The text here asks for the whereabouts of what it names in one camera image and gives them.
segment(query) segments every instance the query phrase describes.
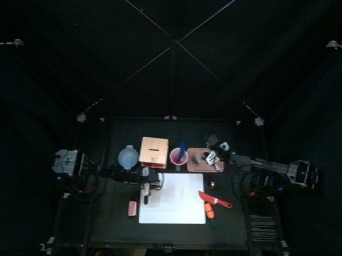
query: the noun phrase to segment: ceiling wire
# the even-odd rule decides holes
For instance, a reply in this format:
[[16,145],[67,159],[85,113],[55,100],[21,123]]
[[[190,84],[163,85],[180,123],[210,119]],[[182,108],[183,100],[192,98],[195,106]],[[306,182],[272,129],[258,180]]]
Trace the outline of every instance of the ceiling wire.
[[178,41],[182,42],[234,2],[228,2]]
[[141,11],[141,9],[139,9],[128,0],[125,0],[125,2],[133,7],[133,9],[149,20],[149,22],[160,29],[160,31],[163,31],[163,33],[167,36],[171,36],[167,31],[156,24],[156,22],[144,14],[144,12]]
[[[222,11],[235,2],[235,0],[230,1],[179,40],[175,40],[175,33],[174,33],[174,26],[175,26],[175,17],[172,15],[172,33],[169,34],[159,25],[157,23],[143,13],[143,11],[128,1],[125,2],[131,5],[131,7],[145,17],[145,19],[159,28],[159,30],[168,36],[171,37],[172,40],[172,45],[179,45],[180,48],[187,52],[187,54],[194,58],[194,60],[199,63],[199,65],[207,70],[210,75],[215,78],[218,83],[223,85],[226,88],[231,89],[231,87],[219,79],[219,77],[214,74],[214,72],[206,67],[206,65],[199,61],[199,59],[194,56],[194,54],[188,51],[188,49],[180,44],[180,42],[219,14]],[[113,87],[113,90],[116,90],[121,85],[124,85],[128,80],[171,49],[175,48],[169,46],[119,85]],[[87,113],[104,99],[100,98],[80,114]],[[263,120],[256,112],[252,110],[252,108],[247,105],[247,103],[242,100],[242,104],[244,107],[250,110],[250,112],[254,114],[256,118]]]

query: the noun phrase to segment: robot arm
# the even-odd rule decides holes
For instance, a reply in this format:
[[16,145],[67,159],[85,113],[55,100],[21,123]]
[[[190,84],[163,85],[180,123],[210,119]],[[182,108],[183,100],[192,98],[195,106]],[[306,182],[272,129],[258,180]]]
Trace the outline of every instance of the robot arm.
[[252,160],[248,156],[231,153],[227,143],[220,142],[215,135],[208,136],[206,144],[211,149],[207,163],[212,164],[216,157],[243,172],[239,183],[244,195],[272,193],[276,188],[282,189],[286,182],[303,188],[315,188],[319,180],[318,168],[307,161],[298,160],[287,165],[258,158]]

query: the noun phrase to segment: black backdrop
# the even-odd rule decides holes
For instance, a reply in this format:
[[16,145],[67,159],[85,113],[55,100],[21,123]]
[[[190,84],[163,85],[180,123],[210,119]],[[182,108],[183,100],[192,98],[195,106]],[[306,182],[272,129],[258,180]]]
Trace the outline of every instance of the black backdrop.
[[339,255],[340,1],[1,1],[1,244],[51,235],[51,157],[76,115],[264,120],[271,160],[320,167],[323,189],[280,197],[288,245]]

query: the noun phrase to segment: light fixture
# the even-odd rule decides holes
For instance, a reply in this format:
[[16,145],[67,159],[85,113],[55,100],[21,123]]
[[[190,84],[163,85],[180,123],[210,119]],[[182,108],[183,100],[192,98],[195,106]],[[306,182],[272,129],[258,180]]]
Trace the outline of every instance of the light fixture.
[[17,47],[17,46],[24,46],[24,42],[21,39],[15,39],[13,42],[5,42],[5,43],[0,42],[0,45],[15,45]]
[[335,50],[336,50],[338,47],[342,48],[342,45],[338,44],[338,42],[332,40],[332,41],[330,41],[330,42],[327,43],[326,47],[335,48]]

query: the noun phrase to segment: orange object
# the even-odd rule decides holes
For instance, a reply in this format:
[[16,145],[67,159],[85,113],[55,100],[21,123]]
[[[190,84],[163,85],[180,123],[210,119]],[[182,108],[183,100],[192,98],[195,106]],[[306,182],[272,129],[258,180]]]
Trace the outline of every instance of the orange object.
[[168,139],[143,137],[139,161],[141,166],[165,169]]
[[214,219],[215,213],[214,213],[214,210],[212,210],[212,207],[211,207],[211,204],[210,204],[210,203],[206,203],[206,204],[204,204],[204,209],[206,209],[207,217],[208,217],[210,219]]

